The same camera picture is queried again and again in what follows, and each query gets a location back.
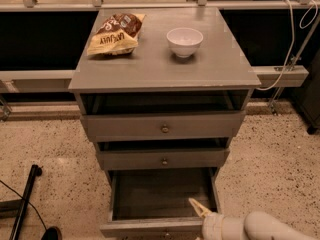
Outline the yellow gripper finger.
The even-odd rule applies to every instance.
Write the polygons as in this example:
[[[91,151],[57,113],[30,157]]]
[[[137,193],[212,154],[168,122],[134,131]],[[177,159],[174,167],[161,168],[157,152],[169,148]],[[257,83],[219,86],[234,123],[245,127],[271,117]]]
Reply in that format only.
[[[196,199],[194,198],[189,198],[188,199],[189,203],[191,204],[191,206],[193,207],[193,209],[195,210],[196,214],[200,217],[200,218],[205,218],[207,217],[209,214],[211,214],[211,211],[205,207],[204,205],[202,205],[200,202],[198,202]]]

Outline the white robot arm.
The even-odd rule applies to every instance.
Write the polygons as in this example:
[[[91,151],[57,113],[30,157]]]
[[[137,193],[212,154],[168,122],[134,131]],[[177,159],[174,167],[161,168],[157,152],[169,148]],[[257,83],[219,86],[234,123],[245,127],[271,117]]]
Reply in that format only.
[[[317,240],[265,212],[235,218],[212,212],[194,198],[189,202],[202,219],[203,240]]]

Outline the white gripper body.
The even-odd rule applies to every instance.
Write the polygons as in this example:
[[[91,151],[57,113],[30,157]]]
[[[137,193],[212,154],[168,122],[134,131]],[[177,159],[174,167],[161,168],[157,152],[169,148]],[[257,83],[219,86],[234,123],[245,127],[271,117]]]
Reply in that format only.
[[[204,240],[246,240],[244,220],[211,213],[203,221],[202,236]]]

